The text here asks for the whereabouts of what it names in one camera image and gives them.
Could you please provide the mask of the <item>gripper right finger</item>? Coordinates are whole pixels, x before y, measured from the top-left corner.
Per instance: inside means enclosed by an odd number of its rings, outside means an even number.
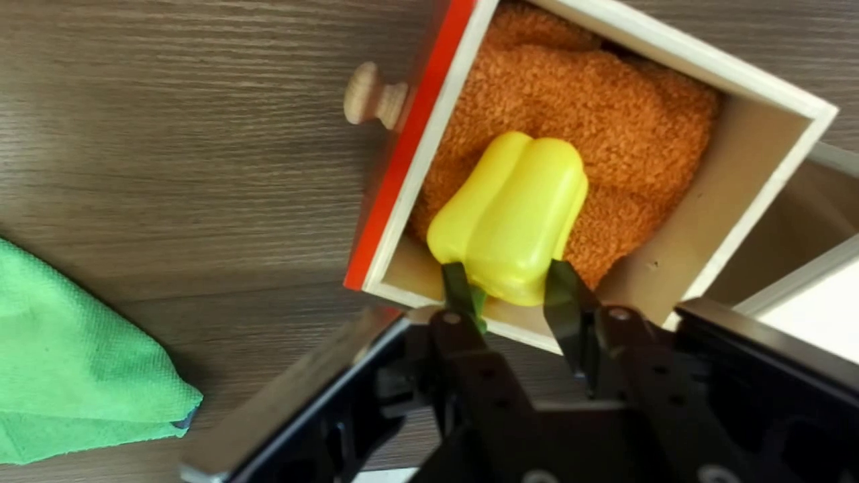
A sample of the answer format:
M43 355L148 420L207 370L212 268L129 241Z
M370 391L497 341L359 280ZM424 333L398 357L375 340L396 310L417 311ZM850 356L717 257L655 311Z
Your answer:
M543 313L590 396L641 417L671 483L859 483L859 364L707 299L668 330L561 260Z

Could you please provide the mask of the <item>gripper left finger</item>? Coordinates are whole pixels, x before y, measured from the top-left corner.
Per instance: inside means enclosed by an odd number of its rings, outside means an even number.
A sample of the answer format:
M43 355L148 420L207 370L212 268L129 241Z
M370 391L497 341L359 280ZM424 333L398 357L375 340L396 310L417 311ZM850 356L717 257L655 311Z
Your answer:
M478 329L463 266L442 281L442 305L365 309L194 439L182 483L356 483L426 407L442 440L409 483L525 483L536 413Z

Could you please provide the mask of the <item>yellow toy pepper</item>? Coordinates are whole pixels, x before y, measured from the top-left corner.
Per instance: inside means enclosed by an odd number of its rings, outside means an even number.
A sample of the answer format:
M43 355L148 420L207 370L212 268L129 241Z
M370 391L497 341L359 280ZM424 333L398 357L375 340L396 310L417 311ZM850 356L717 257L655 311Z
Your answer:
M510 131L491 141L432 218L427 247L440 265L463 268L482 333L486 299L542 305L550 264L562 259L588 191L572 144Z

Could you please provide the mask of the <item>wooden drawer with red front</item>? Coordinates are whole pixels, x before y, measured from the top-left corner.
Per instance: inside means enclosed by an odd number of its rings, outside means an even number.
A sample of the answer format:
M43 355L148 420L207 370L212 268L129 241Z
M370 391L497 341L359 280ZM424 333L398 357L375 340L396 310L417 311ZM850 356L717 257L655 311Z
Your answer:
M408 230L412 208L500 2L445 0L389 149L369 189L346 286L402 305L444 299L442 269ZM669 27L619 0L519 0L718 92L720 106L689 189L650 239L618 260L593 290L600 299L675 324L675 303L705 293L837 107ZM542 305L487 299L491 333L558 354Z

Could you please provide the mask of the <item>wooden drawer knob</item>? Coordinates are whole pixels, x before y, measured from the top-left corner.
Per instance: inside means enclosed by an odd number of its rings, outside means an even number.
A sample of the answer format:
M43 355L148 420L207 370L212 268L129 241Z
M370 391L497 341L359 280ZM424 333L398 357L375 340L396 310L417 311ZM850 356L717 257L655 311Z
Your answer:
M362 63L346 86L344 116L353 125L378 120L384 128L396 129L409 92L408 83L385 82L374 62Z

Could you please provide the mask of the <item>orange towel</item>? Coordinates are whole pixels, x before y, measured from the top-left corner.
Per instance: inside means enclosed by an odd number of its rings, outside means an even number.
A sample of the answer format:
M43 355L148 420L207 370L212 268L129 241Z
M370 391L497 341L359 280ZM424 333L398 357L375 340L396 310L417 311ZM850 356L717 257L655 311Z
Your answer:
M588 198L565 258L589 288L660 228L689 189L720 110L715 89L606 46L526 2L500 2L412 208L432 217L507 131L572 144Z

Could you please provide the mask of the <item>green cloth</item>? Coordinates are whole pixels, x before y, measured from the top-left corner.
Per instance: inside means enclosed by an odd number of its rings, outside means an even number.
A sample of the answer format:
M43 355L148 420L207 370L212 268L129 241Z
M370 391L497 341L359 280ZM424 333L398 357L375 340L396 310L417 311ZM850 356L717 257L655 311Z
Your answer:
M202 400L153 337L0 238L0 464L183 437Z

